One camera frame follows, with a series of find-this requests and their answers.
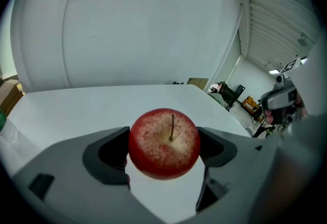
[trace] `white table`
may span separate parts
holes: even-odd
[[[9,118],[35,147],[27,150],[22,159],[0,139],[0,155],[12,176],[56,142],[109,128],[131,127],[140,115],[160,107],[186,114],[196,126],[249,137],[227,110],[193,85],[75,88],[29,93],[22,97]],[[200,158],[187,174],[171,181],[156,181],[144,176],[129,157],[126,173],[131,179],[133,195],[163,221],[175,223],[195,214],[204,173]]]

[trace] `ceiling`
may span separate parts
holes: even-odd
[[[321,32],[312,0],[244,0],[248,14],[248,60],[281,70],[296,55],[306,57]]]

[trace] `white wall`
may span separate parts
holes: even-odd
[[[20,21],[12,25],[13,54],[27,92],[65,88],[58,57],[60,1],[15,4]],[[238,0],[68,0],[63,55],[71,85],[211,79],[239,6]]]
[[[0,19],[0,69],[4,79],[17,75],[10,40],[11,13],[14,1],[8,1]]]
[[[273,89],[275,82],[275,79],[268,72],[247,59],[242,61],[229,81],[234,91],[239,85],[245,87],[243,93],[238,98],[241,102],[248,96],[251,96],[255,102],[258,102],[264,93]]]
[[[214,82],[226,81],[232,69],[235,67],[237,60],[241,55],[240,40],[238,34],[231,45],[228,55],[223,63],[221,70],[214,79]]]

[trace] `apple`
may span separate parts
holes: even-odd
[[[185,114],[158,108],[140,116],[128,140],[129,156],[143,174],[171,180],[187,173],[200,154],[200,135]]]

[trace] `black chair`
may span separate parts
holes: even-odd
[[[239,96],[232,91],[225,82],[222,81],[218,84],[221,85],[219,93],[223,97],[223,100],[227,103],[227,110],[229,111]]]

